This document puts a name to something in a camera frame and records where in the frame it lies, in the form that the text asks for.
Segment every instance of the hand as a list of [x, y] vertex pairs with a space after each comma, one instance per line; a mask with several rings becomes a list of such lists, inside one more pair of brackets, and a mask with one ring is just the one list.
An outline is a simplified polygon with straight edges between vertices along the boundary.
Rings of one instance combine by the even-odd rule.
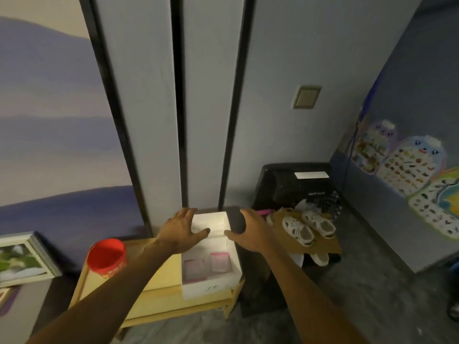
[[172, 254], [181, 254], [205, 239], [210, 233], [210, 228], [196, 234], [191, 232], [191, 221], [197, 210], [182, 208], [174, 217], [169, 218], [161, 227], [156, 242], [170, 244]]
[[246, 231], [236, 234], [232, 231], [225, 231], [225, 235], [241, 247], [249, 251], [266, 253], [278, 244], [273, 229], [266, 221], [252, 209], [240, 210], [246, 219]]

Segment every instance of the yellow wooden table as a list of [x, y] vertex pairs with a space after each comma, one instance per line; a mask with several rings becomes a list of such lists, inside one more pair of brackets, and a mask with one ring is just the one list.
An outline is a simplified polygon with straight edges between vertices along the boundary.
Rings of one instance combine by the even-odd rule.
[[[152, 239], [125, 241], [128, 264], [135, 256], [140, 254]], [[182, 297], [182, 268], [181, 255], [172, 255], [151, 278], [137, 301], [132, 306], [121, 328], [151, 323], [172, 317], [202, 312], [209, 309], [222, 308], [224, 317], [228, 318], [236, 304], [237, 297], [244, 284], [242, 276], [234, 290], [222, 290], [190, 300]], [[75, 305], [106, 280], [89, 270], [86, 262], [73, 293], [70, 307]]]

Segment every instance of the person's left hand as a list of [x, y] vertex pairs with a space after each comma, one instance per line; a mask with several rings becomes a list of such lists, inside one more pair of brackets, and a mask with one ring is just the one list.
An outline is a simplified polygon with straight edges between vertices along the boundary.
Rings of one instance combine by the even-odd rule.
[[197, 210], [182, 208], [161, 227], [156, 241], [171, 244], [173, 254], [181, 254], [205, 239], [210, 233], [210, 228], [196, 234], [191, 232], [191, 221]]

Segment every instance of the forearm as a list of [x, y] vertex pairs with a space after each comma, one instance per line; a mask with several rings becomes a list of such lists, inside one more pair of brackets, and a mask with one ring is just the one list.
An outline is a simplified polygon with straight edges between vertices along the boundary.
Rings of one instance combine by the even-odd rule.
[[112, 278], [33, 336], [27, 344], [110, 343], [154, 273], [172, 255], [167, 243], [152, 243]]
[[273, 244], [263, 253], [285, 296], [303, 343], [366, 343], [355, 327], [298, 267]]

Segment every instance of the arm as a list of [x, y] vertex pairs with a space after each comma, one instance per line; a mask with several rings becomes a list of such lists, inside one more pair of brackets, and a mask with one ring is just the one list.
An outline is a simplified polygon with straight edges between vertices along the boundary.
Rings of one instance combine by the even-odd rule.
[[259, 252], [269, 264], [284, 294], [301, 340], [309, 343], [367, 343], [322, 291], [277, 242], [270, 226], [254, 210], [242, 209], [246, 231], [226, 236], [245, 249]]
[[172, 255], [183, 253], [209, 235], [191, 232], [196, 209], [183, 208], [161, 228], [157, 240], [112, 278], [95, 289], [27, 344], [110, 343], [153, 274]]

